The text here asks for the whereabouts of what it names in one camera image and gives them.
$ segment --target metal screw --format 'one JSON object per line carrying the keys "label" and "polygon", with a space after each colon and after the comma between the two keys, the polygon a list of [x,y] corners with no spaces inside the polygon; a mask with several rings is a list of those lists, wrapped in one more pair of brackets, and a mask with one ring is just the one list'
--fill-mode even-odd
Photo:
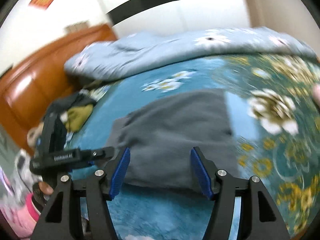
{"label": "metal screw", "polygon": [[67,182],[69,180],[69,176],[68,175],[64,175],[61,177],[61,181],[62,182]]}
{"label": "metal screw", "polygon": [[220,176],[226,176],[227,172],[225,170],[218,170]]}
{"label": "metal screw", "polygon": [[96,175],[96,176],[102,176],[103,175],[103,170],[97,170],[94,174]]}
{"label": "metal screw", "polygon": [[257,176],[253,176],[251,179],[253,182],[256,182],[256,183],[260,181],[260,179]]}

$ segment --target finger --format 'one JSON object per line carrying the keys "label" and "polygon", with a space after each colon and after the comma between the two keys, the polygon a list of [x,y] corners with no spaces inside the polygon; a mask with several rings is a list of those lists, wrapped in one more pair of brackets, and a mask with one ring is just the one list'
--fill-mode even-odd
{"label": "finger", "polygon": [[51,195],[53,193],[53,188],[44,181],[39,182],[39,188],[46,195]]}
{"label": "finger", "polygon": [[320,85],[315,85],[313,87],[313,99],[317,103],[318,106],[320,106]]}

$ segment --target gray blanket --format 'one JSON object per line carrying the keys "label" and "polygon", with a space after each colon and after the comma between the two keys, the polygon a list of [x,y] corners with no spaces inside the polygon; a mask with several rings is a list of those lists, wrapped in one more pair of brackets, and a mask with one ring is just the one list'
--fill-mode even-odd
{"label": "gray blanket", "polygon": [[190,164],[195,146],[218,168],[238,176],[224,91],[219,89],[166,97],[116,120],[107,146],[130,148],[125,182],[137,186],[199,192]]}

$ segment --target black gripper frame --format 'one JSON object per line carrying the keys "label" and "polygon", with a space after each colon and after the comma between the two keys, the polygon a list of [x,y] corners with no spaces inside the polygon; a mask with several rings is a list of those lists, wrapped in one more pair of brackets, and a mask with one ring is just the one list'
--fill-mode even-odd
{"label": "black gripper frame", "polygon": [[240,179],[228,172],[218,172],[214,162],[207,160],[199,147],[194,150],[211,179],[210,200],[215,201],[203,240],[228,240],[235,197],[241,197],[237,240],[290,240],[275,202],[258,177]]}
{"label": "black gripper frame", "polygon": [[29,168],[33,174],[41,175],[43,181],[55,188],[57,186],[57,175],[61,172],[90,167],[95,161],[111,159],[114,156],[114,150],[113,147],[96,150],[76,148],[53,153],[39,153],[31,158]]}
{"label": "black gripper frame", "polygon": [[90,231],[94,240],[118,240],[108,210],[110,185],[126,147],[101,170],[86,179],[73,181],[66,172],[57,175],[57,187],[44,207],[31,240],[84,239],[80,197],[86,197]]}
{"label": "black gripper frame", "polygon": [[[228,240],[237,196],[242,197],[237,240],[290,239],[281,214],[260,179],[234,178],[228,172],[224,175],[198,147],[194,150],[211,179],[210,200],[215,201],[203,240]],[[83,239],[79,197],[87,198],[92,239],[118,240],[106,200],[112,200],[110,182],[120,155],[115,163],[111,160],[106,164],[101,176],[92,174],[87,179],[72,181],[68,174],[59,173],[58,185],[44,207],[31,240]],[[68,176],[66,182],[61,181],[64,175]]]}

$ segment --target olive green cloth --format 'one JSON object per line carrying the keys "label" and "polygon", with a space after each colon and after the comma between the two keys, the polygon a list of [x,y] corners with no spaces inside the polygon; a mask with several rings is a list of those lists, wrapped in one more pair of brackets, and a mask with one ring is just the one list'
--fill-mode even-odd
{"label": "olive green cloth", "polygon": [[67,111],[68,120],[65,123],[68,132],[78,132],[91,115],[92,110],[92,104],[70,108]]}

